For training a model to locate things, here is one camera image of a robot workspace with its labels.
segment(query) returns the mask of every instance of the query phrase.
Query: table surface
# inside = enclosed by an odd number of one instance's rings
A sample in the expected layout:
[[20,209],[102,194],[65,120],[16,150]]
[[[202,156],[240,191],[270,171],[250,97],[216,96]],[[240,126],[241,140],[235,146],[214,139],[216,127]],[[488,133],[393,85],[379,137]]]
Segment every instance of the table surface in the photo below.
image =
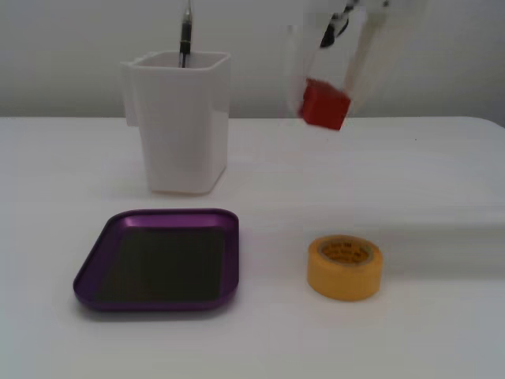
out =
[[[151,193],[120,118],[0,120],[2,377],[504,377],[505,129],[475,118],[231,120],[202,197]],[[210,313],[93,313],[72,282],[105,222],[227,208],[241,282]],[[383,288],[331,301],[306,249],[346,233],[384,252]]]

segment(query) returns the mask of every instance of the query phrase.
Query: red cube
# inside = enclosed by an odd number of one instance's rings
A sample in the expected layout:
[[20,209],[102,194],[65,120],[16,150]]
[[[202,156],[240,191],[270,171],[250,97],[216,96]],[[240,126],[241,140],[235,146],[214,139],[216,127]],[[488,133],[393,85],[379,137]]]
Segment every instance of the red cube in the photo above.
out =
[[310,125],[340,130],[350,106],[350,98],[331,84],[307,79],[300,116]]

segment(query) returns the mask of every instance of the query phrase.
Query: white wall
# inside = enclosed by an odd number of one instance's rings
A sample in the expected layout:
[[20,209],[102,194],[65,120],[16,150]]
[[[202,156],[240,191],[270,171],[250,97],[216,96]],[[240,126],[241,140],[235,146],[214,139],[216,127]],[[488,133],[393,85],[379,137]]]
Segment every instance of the white wall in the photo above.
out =
[[[193,1],[195,50],[234,56],[232,115],[285,115],[283,40],[299,0]],[[181,0],[2,0],[0,115],[122,115],[118,63],[177,49],[180,17]],[[470,115],[505,126],[504,25],[504,0],[432,0],[360,115]],[[342,78],[358,29],[321,54],[318,74]]]

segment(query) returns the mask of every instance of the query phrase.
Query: white container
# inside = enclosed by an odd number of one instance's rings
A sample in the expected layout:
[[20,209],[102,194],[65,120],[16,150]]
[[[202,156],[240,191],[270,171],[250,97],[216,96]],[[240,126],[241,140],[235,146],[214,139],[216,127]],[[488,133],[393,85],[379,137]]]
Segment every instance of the white container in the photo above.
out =
[[139,126],[153,191],[206,193],[226,168],[230,55],[177,51],[122,63],[126,121]]

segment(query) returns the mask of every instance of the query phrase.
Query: yellow tape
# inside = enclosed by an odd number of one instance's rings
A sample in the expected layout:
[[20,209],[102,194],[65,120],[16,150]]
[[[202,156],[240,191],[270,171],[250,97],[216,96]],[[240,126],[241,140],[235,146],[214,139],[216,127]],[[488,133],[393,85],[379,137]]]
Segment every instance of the yellow tape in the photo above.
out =
[[308,281],[328,298],[355,302],[380,289],[382,266],[382,253],[373,243],[331,235],[310,245]]

